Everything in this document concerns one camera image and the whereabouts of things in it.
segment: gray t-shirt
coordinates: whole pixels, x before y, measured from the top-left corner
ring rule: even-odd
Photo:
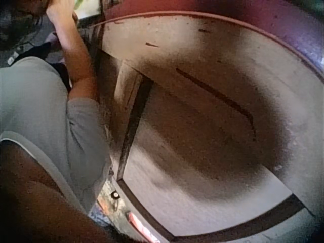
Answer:
[[[67,97],[59,74],[42,59],[0,69],[0,140],[24,148],[66,199],[88,213],[107,176],[108,148],[99,104]]]

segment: hand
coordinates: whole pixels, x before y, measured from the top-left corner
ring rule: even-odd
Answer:
[[[46,14],[55,28],[66,23],[74,23],[73,20],[74,0],[50,0]]]

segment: sleeve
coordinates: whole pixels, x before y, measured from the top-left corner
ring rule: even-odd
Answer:
[[[81,193],[81,203],[89,210],[97,199],[111,164],[99,104],[89,98],[69,100],[67,122],[70,174]]]

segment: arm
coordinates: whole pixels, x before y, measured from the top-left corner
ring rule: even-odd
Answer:
[[[74,0],[52,0],[47,15],[54,24],[62,46],[65,64],[73,85],[68,99],[90,98],[98,101],[97,80],[88,50],[73,20]]]

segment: person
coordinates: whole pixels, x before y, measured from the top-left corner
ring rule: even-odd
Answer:
[[[65,65],[41,59],[52,35],[0,69],[0,242],[117,242],[87,216],[110,160],[74,0],[46,7]]]

